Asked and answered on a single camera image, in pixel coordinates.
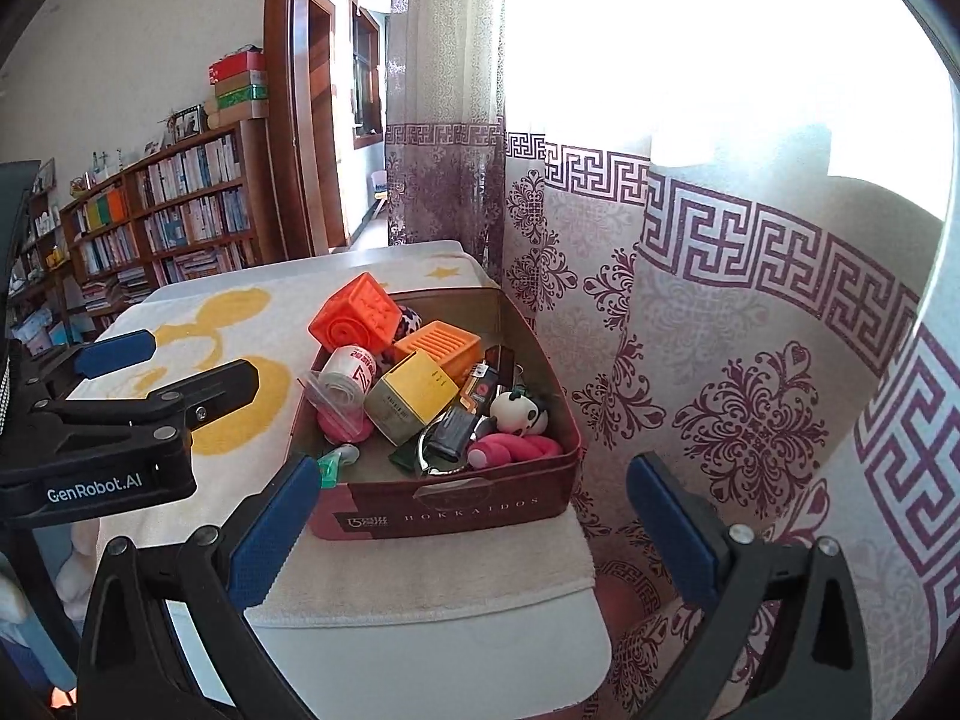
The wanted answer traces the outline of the black white cow ball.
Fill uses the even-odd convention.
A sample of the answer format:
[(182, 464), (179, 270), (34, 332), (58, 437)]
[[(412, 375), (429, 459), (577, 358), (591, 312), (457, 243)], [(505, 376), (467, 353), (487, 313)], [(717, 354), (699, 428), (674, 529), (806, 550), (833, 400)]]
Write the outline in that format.
[(400, 312), (400, 317), (398, 317), (398, 324), (395, 329), (392, 344), (397, 344), (404, 338), (418, 332), (418, 330), (423, 327), (423, 319), (420, 317), (420, 314), (408, 305), (401, 305), (398, 308), (398, 312)]

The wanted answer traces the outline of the green cosmetic tube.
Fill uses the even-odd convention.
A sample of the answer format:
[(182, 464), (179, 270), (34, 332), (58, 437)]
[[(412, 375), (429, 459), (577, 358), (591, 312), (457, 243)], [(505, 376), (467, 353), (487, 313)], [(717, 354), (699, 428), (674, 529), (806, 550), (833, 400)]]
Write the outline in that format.
[(405, 475), (420, 478), (425, 473), (420, 454), (420, 436), (413, 436), (404, 444), (395, 447), (389, 455), (389, 461)]

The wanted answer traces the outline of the pink knotted foam tube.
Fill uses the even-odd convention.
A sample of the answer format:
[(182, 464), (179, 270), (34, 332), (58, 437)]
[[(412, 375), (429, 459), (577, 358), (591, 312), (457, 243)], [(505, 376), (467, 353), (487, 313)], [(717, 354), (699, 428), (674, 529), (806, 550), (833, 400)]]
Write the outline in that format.
[(550, 437), (491, 433), (467, 447), (466, 459), (470, 468), (486, 470), (516, 461), (558, 457), (562, 453), (563, 447)]

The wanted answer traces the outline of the large wooden bookshelf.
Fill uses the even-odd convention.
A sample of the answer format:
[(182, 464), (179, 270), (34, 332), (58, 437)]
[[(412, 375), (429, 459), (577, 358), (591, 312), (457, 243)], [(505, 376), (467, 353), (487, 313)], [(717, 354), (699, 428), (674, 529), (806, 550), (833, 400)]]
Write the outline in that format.
[(65, 205), (60, 221), (98, 327), (161, 286), (286, 259), (267, 127), (257, 119), (146, 156)]

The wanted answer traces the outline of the black orange striped lighter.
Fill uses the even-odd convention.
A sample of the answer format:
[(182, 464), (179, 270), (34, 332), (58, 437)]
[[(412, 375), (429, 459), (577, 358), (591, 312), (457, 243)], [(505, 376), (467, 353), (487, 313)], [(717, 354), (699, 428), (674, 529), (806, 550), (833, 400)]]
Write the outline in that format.
[(459, 392), (459, 403), (472, 415), (484, 415), (498, 394), (500, 374), (486, 362), (479, 362)]

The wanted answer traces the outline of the dark orange rubber cube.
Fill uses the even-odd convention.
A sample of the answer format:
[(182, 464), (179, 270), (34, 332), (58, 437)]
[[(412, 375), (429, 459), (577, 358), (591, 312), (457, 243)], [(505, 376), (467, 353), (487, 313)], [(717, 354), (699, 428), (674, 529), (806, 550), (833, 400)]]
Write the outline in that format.
[(364, 271), (337, 289), (309, 322), (308, 332), (322, 348), (361, 346), (379, 355), (394, 343), (402, 312), (381, 283)]

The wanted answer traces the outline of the purple patterned curtain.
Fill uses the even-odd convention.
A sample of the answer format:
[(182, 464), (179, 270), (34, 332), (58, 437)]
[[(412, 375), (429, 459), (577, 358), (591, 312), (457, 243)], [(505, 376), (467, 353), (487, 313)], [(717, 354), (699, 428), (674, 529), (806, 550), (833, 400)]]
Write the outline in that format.
[(389, 236), (454, 239), (586, 441), (573, 504), (640, 710), (700, 622), (626, 497), (652, 452), (731, 523), (838, 539), (890, 718), (958, 619), (957, 86), (901, 0), (392, 0)]

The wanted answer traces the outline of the pale green carton box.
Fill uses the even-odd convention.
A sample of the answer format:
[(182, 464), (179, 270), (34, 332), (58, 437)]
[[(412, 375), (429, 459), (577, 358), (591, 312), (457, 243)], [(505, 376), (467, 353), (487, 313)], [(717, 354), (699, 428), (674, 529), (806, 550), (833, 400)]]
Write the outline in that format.
[(374, 427), (394, 446), (420, 434), (455, 399), (455, 385), (438, 362), (415, 351), (384, 374), (364, 399)]

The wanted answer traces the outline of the red biscuit tin box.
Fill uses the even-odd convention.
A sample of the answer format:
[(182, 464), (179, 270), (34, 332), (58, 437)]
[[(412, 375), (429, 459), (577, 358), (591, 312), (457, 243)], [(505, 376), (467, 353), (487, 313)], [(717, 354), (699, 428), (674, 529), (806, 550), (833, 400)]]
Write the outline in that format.
[(556, 517), (568, 508), (583, 458), (583, 439), (544, 348), (511, 299), (498, 288), (444, 288), (397, 296), (425, 320), (444, 320), (482, 339), (485, 349), (521, 367), (519, 380), (547, 411), (537, 458), (419, 478), (389, 460), (391, 443), (374, 434), (355, 465), (338, 473), (309, 517), (325, 541), (393, 539), (475, 532)]

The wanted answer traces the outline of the small dark wooden shelf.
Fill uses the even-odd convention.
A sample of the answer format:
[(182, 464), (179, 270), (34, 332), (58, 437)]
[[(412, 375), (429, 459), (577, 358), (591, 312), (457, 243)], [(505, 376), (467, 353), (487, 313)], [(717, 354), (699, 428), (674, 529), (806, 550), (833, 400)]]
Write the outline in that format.
[(26, 234), (14, 259), (8, 318), (24, 344), (47, 338), (59, 346), (76, 341), (65, 289), (73, 271), (60, 245), (62, 228), (50, 192), (36, 177), (26, 197)]

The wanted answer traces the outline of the panda squishy toy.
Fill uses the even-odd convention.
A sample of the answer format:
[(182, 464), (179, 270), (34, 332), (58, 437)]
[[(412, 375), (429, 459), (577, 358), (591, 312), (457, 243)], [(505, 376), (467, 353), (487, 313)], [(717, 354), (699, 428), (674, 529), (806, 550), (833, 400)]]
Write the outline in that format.
[(547, 405), (523, 387), (500, 392), (491, 402), (488, 416), (498, 433), (541, 436), (548, 426)]

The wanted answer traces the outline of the white and yellow towel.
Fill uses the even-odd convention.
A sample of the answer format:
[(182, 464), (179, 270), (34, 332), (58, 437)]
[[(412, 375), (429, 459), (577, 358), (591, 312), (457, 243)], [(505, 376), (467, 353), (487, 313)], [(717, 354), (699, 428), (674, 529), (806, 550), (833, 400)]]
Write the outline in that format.
[(168, 383), (227, 362), (256, 368), (252, 403), (192, 434), (192, 496), (105, 515), (80, 536), (98, 551), (127, 536), (139, 548), (181, 544), (203, 525), (224, 525), (249, 496), (277, 483), (260, 532), (236, 567), (256, 628), (361, 628), (449, 621), (511, 611), (592, 589), (594, 564), (571, 511), (527, 525), (427, 538), (325, 541), (309, 514), (332, 507), (322, 484), (327, 447), (291, 444), (296, 380), (319, 344), (309, 319), (358, 266), (340, 255), (202, 278), (160, 289), (107, 330), (148, 330), (148, 361), (82, 383), (78, 400), (145, 398)]

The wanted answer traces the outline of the light orange rubber cube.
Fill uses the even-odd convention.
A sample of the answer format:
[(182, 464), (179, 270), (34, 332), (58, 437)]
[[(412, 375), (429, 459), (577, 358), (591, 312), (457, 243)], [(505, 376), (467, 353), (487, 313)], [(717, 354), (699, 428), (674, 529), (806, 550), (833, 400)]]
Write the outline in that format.
[(478, 335), (441, 320), (428, 322), (392, 347), (395, 362), (416, 351), (427, 353), (457, 385), (466, 382), (470, 371), (482, 360)]

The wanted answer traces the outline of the dark brown small packet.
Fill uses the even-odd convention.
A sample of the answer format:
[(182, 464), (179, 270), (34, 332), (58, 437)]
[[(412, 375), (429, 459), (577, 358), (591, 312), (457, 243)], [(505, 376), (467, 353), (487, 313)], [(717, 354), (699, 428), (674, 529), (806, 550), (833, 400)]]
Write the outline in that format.
[(516, 376), (516, 355), (509, 346), (494, 344), (483, 353), (483, 361), (493, 367), (498, 376), (498, 385), (511, 390)]

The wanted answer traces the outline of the teal white ointment tube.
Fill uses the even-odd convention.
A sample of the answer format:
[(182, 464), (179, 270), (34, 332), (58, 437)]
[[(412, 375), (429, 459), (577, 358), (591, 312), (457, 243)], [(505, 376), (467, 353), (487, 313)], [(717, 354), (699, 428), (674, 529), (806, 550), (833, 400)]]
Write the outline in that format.
[(320, 487), (332, 489), (340, 481), (340, 472), (343, 468), (355, 465), (361, 457), (358, 447), (353, 444), (342, 444), (316, 460), (320, 476)]

